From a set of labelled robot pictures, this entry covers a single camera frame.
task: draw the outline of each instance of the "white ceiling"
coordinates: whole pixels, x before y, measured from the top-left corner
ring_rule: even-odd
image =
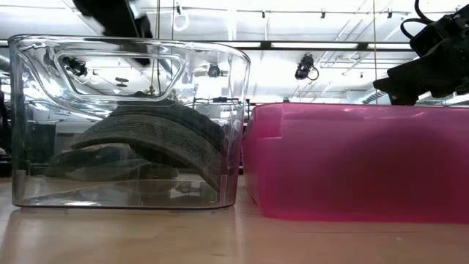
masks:
[[[176,0],[190,23],[187,29],[173,30],[173,0],[161,0],[160,38],[175,40],[309,40],[407,42],[399,25],[405,18],[416,17],[412,0],[374,0],[376,36],[373,27],[373,0]],[[139,0],[136,5],[146,12],[155,27],[156,0]],[[438,19],[465,3],[460,0],[423,0],[421,9]],[[321,11],[326,12],[321,19]],[[175,23],[184,24],[184,16]],[[411,34],[422,25],[406,25]],[[72,0],[0,0],[0,40],[14,34],[99,35],[102,28],[83,18]],[[305,51],[248,51],[252,61],[248,95],[253,101],[317,101],[317,98],[347,98],[347,90],[366,91],[375,80],[374,54],[360,52],[312,51],[320,78],[297,81],[296,65]],[[386,70],[415,58],[413,52],[377,54],[377,77]],[[362,58],[354,65],[354,59]]]

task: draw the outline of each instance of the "wooden table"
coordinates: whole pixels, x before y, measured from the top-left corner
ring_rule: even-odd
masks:
[[[10,188],[0,181],[2,264],[469,263],[469,225],[266,219],[242,183],[212,213],[19,209]]]

